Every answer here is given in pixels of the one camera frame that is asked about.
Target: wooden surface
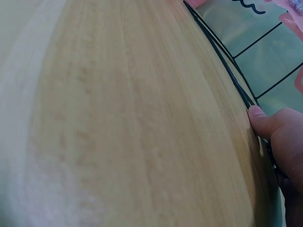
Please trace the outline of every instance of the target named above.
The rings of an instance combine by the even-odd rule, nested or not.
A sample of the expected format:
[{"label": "wooden surface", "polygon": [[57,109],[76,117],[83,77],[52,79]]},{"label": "wooden surface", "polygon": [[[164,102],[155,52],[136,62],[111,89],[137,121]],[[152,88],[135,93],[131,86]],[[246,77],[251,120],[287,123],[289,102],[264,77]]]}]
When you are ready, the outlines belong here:
[{"label": "wooden surface", "polygon": [[179,0],[0,0],[8,227],[269,226],[275,177]]}]

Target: light wood grain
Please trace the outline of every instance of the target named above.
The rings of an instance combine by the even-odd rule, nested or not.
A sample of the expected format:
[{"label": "light wood grain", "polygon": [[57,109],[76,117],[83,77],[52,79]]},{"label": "light wood grain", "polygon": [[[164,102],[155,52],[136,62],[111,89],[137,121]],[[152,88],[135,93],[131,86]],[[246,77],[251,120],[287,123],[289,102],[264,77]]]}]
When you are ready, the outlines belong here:
[{"label": "light wood grain", "polygon": [[181,1],[25,2],[0,46],[4,226],[270,225],[268,158]]}]

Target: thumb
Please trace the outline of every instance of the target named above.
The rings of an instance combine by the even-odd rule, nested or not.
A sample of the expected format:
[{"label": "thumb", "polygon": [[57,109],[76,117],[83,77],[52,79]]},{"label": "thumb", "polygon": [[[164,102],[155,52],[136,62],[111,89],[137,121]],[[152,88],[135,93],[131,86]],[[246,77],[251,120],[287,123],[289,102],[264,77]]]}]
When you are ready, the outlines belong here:
[{"label": "thumb", "polygon": [[266,114],[257,105],[253,105],[248,110],[250,124],[256,134],[261,138],[269,139],[275,130],[275,123],[272,117]]}]

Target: black squiggly pattern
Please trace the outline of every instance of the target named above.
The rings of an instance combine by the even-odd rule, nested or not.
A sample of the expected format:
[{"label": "black squiggly pattern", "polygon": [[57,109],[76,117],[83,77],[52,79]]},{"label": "black squiggly pattern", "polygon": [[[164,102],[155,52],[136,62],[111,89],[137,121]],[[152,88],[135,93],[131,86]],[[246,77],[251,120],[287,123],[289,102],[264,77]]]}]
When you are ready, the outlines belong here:
[{"label": "black squiggly pattern", "polygon": [[266,13],[265,11],[258,11],[258,10],[256,9],[255,4],[246,5],[246,4],[244,3],[244,0],[232,0],[232,1],[240,1],[241,5],[242,5],[243,7],[245,7],[245,8],[251,8],[256,14],[261,15],[261,14],[265,14],[265,13]]}]

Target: pink object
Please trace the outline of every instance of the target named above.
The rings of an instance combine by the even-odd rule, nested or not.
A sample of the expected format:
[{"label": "pink object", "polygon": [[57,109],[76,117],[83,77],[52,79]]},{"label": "pink object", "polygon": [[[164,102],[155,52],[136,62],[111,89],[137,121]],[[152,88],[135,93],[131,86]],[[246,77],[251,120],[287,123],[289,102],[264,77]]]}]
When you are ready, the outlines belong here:
[{"label": "pink object", "polygon": [[295,88],[303,94],[303,84],[302,84],[302,79],[303,79],[303,67],[301,67],[297,78],[294,81],[294,86]]},{"label": "pink object", "polygon": [[193,8],[198,8],[207,0],[187,0],[187,1]]},{"label": "pink object", "polygon": [[284,13],[279,16],[279,20],[283,22],[290,30],[292,30],[303,42],[303,33],[295,23],[290,13]]},{"label": "pink object", "polygon": [[293,18],[293,21],[297,24],[298,28],[301,30],[301,33],[303,32],[303,17],[300,16],[296,11],[296,9],[294,9],[289,4],[289,0],[264,0],[264,1],[266,2],[273,1],[278,6],[285,8]]}]

